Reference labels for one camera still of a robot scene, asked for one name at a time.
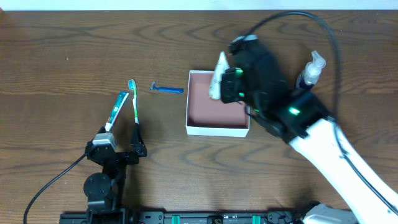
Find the green white toothpaste tube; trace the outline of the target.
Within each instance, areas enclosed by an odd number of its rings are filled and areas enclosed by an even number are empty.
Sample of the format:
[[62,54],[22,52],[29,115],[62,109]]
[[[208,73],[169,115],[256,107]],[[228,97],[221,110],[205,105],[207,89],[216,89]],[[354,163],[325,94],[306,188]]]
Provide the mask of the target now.
[[105,130],[107,132],[109,132],[111,130],[111,128],[114,126],[114,124],[116,122],[116,119],[117,119],[117,117],[118,117],[118,115],[119,115],[119,113],[121,111],[121,108],[123,107],[123,105],[124,105],[125,101],[127,100],[128,96],[129,96],[128,92],[125,92],[125,91],[120,91],[119,92],[119,95],[118,95],[118,97],[116,99],[116,102],[115,102],[115,104],[114,104],[114,106],[112,108],[111,114],[110,114],[110,116],[109,116],[109,118],[108,118],[108,120],[107,120],[107,122],[106,122],[106,124],[104,126],[104,128],[105,128]]

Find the clear pump bottle dark liquid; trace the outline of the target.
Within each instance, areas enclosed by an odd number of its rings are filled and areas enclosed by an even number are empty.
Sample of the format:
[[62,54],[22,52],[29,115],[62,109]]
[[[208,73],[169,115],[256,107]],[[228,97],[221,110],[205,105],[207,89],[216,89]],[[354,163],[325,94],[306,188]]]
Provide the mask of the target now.
[[312,61],[306,64],[305,68],[298,76],[295,87],[305,90],[313,88],[317,84],[325,66],[325,59],[314,50],[312,52]]

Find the white Pantene tube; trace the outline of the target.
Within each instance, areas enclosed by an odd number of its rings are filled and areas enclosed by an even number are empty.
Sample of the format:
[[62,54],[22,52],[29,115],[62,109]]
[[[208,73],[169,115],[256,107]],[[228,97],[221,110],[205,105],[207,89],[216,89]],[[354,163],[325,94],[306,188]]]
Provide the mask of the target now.
[[229,63],[224,51],[220,52],[211,83],[209,85],[209,97],[213,100],[221,99],[221,79],[224,72],[229,69]]

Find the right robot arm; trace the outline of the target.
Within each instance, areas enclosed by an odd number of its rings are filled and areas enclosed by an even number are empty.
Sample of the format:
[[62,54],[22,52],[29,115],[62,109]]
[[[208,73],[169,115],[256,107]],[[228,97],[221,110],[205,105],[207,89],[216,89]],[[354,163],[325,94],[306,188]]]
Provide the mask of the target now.
[[251,107],[250,117],[308,159],[359,223],[397,223],[397,193],[355,151],[336,116],[312,92],[291,90],[258,40],[235,40],[229,51],[236,66],[222,75],[222,102]]

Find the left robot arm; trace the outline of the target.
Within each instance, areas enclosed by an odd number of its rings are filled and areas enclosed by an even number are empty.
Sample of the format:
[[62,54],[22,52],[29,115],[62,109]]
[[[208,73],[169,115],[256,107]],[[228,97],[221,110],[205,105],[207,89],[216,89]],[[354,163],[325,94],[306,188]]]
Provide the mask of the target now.
[[85,147],[88,160],[102,167],[102,171],[90,175],[83,186],[88,199],[88,210],[96,215],[123,210],[121,201],[127,166],[137,165],[139,159],[147,155],[138,123],[134,124],[130,149],[117,152],[117,145],[114,135],[102,127]]

